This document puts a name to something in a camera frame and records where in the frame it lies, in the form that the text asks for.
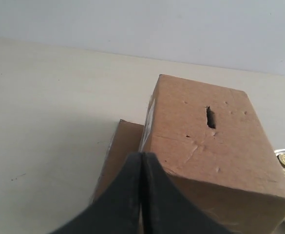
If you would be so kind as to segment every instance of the coin slot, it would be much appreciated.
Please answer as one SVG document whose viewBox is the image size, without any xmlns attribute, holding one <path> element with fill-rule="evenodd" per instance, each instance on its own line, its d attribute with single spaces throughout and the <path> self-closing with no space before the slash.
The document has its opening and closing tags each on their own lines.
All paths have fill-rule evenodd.
<svg viewBox="0 0 285 234">
<path fill-rule="evenodd" d="M 215 129 L 216 128 L 216 122 L 215 122 L 215 113 L 210 109 L 209 106 L 206 107 L 206 117 L 207 117 L 207 125 Z"/>
</svg>

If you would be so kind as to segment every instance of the brown box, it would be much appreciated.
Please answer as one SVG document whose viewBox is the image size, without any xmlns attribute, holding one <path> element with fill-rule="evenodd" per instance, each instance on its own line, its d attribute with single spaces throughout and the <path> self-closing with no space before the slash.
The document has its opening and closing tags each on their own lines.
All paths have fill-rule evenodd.
<svg viewBox="0 0 285 234">
<path fill-rule="evenodd" d="M 126 156 L 138 151 L 142 132 L 143 125 L 120 120 L 108 149 L 93 200 L 96 200 L 109 187 L 121 170 Z"/>
<path fill-rule="evenodd" d="M 245 92 L 161 75 L 140 149 L 180 191 L 237 234 L 285 217 L 285 175 Z"/>
</svg>

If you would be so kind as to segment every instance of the white wall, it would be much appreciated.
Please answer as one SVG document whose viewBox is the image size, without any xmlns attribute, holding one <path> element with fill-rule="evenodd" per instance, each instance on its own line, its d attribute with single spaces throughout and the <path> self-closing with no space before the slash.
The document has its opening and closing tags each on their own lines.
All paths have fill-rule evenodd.
<svg viewBox="0 0 285 234">
<path fill-rule="evenodd" d="M 0 0 L 0 36 L 285 75 L 285 0 Z"/>
</svg>

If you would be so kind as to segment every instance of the cardboard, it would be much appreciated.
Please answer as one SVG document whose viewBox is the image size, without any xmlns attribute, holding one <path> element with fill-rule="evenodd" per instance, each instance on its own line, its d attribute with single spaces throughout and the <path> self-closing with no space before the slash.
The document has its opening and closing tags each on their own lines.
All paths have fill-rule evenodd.
<svg viewBox="0 0 285 234">
<path fill-rule="evenodd" d="M 125 162 L 126 156 L 131 152 L 138 151 L 142 131 L 143 125 L 120 120 L 102 167 L 101 175 L 93 195 L 94 200 L 115 179 Z"/>
<path fill-rule="evenodd" d="M 285 217 L 285 175 L 243 91 L 161 75 L 140 150 L 234 233 L 270 234 Z"/>
</svg>

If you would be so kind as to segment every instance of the black plastic object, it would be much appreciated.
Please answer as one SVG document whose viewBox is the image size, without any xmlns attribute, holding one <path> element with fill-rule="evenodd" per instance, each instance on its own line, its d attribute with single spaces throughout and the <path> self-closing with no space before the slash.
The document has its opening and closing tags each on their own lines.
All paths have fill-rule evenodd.
<svg viewBox="0 0 285 234">
<path fill-rule="evenodd" d="M 230 234 L 189 202 L 155 154 L 142 156 L 140 200 L 145 234 Z"/>
<path fill-rule="evenodd" d="M 137 234 L 140 169 L 141 155 L 129 155 L 96 202 L 53 234 Z"/>
<path fill-rule="evenodd" d="M 129 154 L 107 190 L 84 212 L 52 234 L 231 234 L 189 202 L 155 154 Z"/>
</svg>

